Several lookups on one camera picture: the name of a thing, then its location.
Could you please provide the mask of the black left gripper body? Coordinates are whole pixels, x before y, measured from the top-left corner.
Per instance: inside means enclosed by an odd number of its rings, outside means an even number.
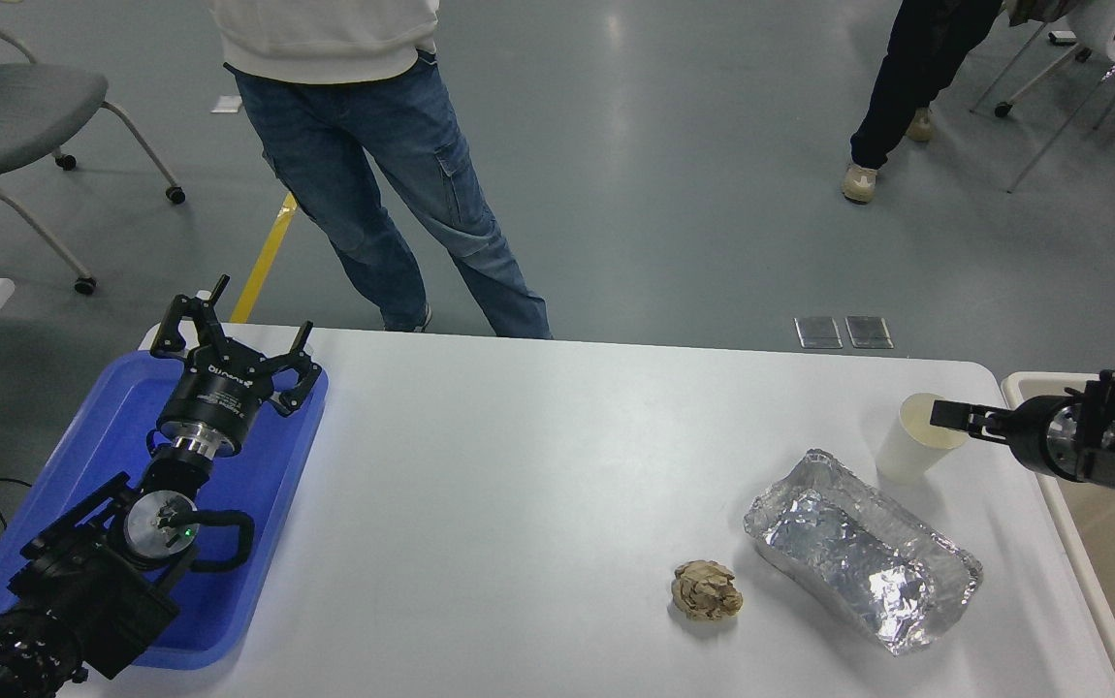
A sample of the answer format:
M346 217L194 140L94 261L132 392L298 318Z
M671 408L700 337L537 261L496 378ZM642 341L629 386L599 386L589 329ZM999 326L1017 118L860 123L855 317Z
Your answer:
M265 353L239 343L225 352L211 345L191 350L157 428L176 440L183 429L202 426L220 434L219 456L237 455L272 395L272 377L261 370L265 360Z

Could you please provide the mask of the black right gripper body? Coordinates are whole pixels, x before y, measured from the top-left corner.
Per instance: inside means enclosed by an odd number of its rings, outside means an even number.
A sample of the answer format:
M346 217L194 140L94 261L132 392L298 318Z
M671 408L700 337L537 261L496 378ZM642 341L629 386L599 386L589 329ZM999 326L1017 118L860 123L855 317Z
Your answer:
M1006 445L1024 468L1059 476L1048 446L1054 416L1063 410L1061 398L1028 398L1006 419Z

